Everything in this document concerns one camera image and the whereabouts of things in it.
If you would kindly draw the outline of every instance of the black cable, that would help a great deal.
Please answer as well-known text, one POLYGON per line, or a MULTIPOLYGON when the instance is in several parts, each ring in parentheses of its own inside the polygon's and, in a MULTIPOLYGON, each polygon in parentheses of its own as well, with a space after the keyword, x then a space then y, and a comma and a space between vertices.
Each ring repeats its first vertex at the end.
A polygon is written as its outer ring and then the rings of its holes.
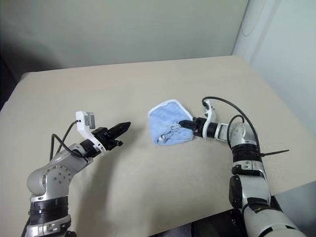
POLYGON ((62 145, 62 147, 65 148, 65 150, 67 152, 69 152, 70 154, 72 154, 75 157, 85 158, 85 156, 77 154, 74 151, 70 150, 69 147, 67 147, 66 144, 56 134, 52 134, 51 135, 51 143, 50 143, 50 157, 49 157, 49 160, 53 159, 53 149, 54 149, 54 139, 55 138, 62 145))
POLYGON ((225 99, 222 99, 222 98, 219 98, 219 97, 215 97, 215 96, 206 96, 202 99, 202 103, 203 105, 205 105, 205 102, 204 100, 206 99, 211 99, 211 100, 219 100, 219 101, 222 101, 226 104, 229 104, 230 106, 232 106, 234 109, 236 109, 244 118, 245 120, 247 121, 247 123, 249 124, 254 136, 255 136, 255 139, 256 139, 256 143, 257 143, 257 149, 258 149, 258 156, 260 158, 260 161, 261 161, 261 153, 260 153, 260 144, 259 144, 259 139, 258 139, 258 135, 257 135, 257 132, 255 130, 255 128, 253 127, 250 119, 247 117, 247 115, 240 109, 238 108, 236 105, 234 105, 232 102, 228 101, 228 100, 225 100, 225 99))
POLYGON ((245 118, 244 118, 243 116, 241 116, 241 115, 236 115, 236 116, 234 116, 234 117, 231 119, 231 121, 229 122, 228 127, 227 127, 227 144, 228 144, 228 146, 229 146, 230 149, 232 149, 232 147, 231 147, 231 142, 230 142, 230 140, 229 140, 229 130, 230 130, 230 128, 231 128, 232 122, 233 122, 236 118, 238 118, 238 117, 242 118, 242 123, 245 123, 245 118))
MULTIPOLYGON (((76 120, 76 121, 72 122, 72 124, 70 124, 68 130, 66 131, 66 133, 65 133, 65 135, 64 135, 64 137, 63 137, 63 139, 62 139, 63 142, 65 142, 66 137, 68 136, 68 134, 69 134, 71 128, 72 128, 77 122, 78 122, 78 120, 76 120)), ((57 149, 56 154, 60 152, 61 147, 62 147, 62 145, 59 144, 59 147, 58 147, 58 149, 57 149)))
POLYGON ((30 218, 30 216, 29 216, 27 222, 25 223, 25 226, 24 226, 23 232, 22 232, 22 234, 21 234, 21 237, 25 237, 26 228, 27 228, 27 226, 30 224, 30 222, 31 222, 31 218, 30 218))

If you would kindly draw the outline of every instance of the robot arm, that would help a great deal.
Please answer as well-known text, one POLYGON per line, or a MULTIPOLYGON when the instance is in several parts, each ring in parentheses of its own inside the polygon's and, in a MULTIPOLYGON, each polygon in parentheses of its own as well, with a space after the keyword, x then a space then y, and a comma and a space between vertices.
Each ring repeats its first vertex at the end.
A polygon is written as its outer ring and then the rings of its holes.
POLYGON ((80 111, 76 112, 76 118, 78 131, 86 139, 57 153, 47 165, 32 172, 28 178, 27 185, 32 195, 27 237, 76 236, 74 232, 67 231, 71 224, 68 214, 71 180, 98 154, 121 146, 123 143, 116 138, 130 126, 130 122, 119 123, 111 129, 100 127, 91 133, 90 129, 95 128, 94 115, 80 111))
POLYGON ((244 119, 245 114, 235 116, 228 124, 215 123, 215 109, 210 99, 203 99, 202 103, 207 118, 183 120, 179 124, 193 130, 196 136, 227 142, 231 147, 233 176, 230 179, 229 200, 234 208, 241 211, 248 236, 305 237, 283 212, 270 206, 270 187, 261 160, 263 154, 260 153, 256 133, 251 123, 250 125, 244 122, 232 123, 236 117, 244 119))

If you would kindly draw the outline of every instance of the beige table surface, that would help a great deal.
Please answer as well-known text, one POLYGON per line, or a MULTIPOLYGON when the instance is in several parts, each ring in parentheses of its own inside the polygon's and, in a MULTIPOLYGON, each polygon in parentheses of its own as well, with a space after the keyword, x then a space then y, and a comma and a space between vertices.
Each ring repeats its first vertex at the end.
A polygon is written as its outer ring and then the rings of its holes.
MULTIPOLYGON (((201 99, 220 96, 252 120, 272 194, 316 180, 316 138, 273 90, 235 56, 132 63, 29 73, 0 113, 0 236, 19 236, 29 209, 28 175, 48 162, 50 135, 62 136, 75 111, 95 113, 96 126, 131 121, 124 145, 96 157, 70 186, 72 230, 79 237, 142 237, 231 208, 232 158, 226 144, 195 138, 160 147, 147 112, 179 100, 195 117, 201 99)), ((219 120, 236 112, 215 103, 219 120)), ((67 144, 81 142, 74 129, 67 144)))

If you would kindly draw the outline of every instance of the cloth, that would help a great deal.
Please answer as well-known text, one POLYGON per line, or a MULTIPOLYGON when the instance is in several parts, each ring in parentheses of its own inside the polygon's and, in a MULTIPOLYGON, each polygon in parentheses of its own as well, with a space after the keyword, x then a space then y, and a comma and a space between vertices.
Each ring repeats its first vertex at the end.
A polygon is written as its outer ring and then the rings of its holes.
POLYGON ((193 132, 178 124, 193 117, 177 100, 168 100, 153 107, 148 117, 152 140, 158 145, 174 145, 193 139, 193 132))

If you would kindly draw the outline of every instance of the white towel edge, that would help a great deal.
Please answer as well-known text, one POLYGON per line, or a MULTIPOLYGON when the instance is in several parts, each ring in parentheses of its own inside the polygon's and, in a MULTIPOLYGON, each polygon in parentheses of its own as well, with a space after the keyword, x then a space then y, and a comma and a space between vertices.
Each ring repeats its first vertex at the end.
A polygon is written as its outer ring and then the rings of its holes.
POLYGON ((170 103, 170 102, 175 102, 175 103, 177 103, 177 104, 179 105, 179 107, 189 116, 189 118, 190 118, 191 120, 193 120, 193 116, 189 113, 189 111, 187 111, 187 110, 183 107, 183 105, 181 105, 180 102, 177 101, 177 100, 175 100, 175 99, 171 99, 171 100, 164 101, 164 102, 162 102, 162 103, 156 105, 155 107, 153 107, 153 108, 152 108, 151 110, 149 110, 148 113, 147 113, 148 118, 149 118, 150 114, 152 113, 152 111, 154 111, 155 109, 157 109, 157 108, 159 108, 159 107, 161 107, 161 106, 165 106, 165 105, 167 105, 167 104, 170 103))

